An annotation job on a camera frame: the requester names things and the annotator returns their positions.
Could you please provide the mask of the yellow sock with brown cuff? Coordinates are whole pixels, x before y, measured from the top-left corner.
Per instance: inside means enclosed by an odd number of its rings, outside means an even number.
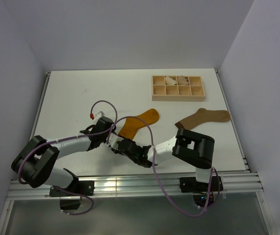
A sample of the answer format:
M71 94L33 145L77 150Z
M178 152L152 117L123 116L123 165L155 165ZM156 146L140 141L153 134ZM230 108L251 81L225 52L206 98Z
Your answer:
M139 119L143 120L147 125L152 125L159 120L159 113L156 109L149 109L146 112L137 115L136 118L128 117L119 132L119 136L133 140L137 131L146 127L146 125Z

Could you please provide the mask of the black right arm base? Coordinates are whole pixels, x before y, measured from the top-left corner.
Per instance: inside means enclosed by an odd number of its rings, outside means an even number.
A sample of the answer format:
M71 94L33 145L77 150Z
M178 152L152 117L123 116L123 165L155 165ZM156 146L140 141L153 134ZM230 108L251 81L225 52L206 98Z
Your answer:
M196 181L196 177L181 177L179 187L182 193L193 194L194 203L197 206L204 207L207 198L208 184ZM213 176L211 181L208 207L215 203L218 195L224 190L220 176Z

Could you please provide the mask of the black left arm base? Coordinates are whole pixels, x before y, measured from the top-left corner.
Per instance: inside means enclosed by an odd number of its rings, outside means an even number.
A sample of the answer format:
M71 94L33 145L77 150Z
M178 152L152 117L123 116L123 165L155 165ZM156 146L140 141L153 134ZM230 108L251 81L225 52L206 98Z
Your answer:
M69 213L69 215L81 215L88 213L94 207L94 201L90 196L93 196L95 188L94 181L77 181L71 183L67 188L59 188L57 186L51 186L50 197L67 197L67 196L78 196L79 199L60 199L59 207L63 213ZM81 206L82 199L88 199L91 202L90 207L83 212L72 212L79 209Z

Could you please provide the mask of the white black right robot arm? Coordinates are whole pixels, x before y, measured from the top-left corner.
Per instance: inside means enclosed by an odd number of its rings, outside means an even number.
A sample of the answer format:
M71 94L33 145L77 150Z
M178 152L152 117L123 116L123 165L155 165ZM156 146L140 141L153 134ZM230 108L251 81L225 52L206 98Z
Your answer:
M163 161L177 158L196 169L196 188L205 191L212 185L210 177L215 140L207 135L179 129L171 139L148 146L111 133L108 146L115 154L128 157L135 164L151 168Z

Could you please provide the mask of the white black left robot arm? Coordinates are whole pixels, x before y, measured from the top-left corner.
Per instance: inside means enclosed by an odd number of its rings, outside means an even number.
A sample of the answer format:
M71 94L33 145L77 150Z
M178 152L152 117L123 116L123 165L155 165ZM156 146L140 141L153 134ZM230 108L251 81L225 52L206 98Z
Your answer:
M43 184L56 185L66 195L78 191L78 182L71 172L54 167L55 162L65 156L91 151L105 142L113 121L105 116L80 134L63 139L49 141L39 135L34 136L11 164L11 169L18 174L21 184L37 188Z

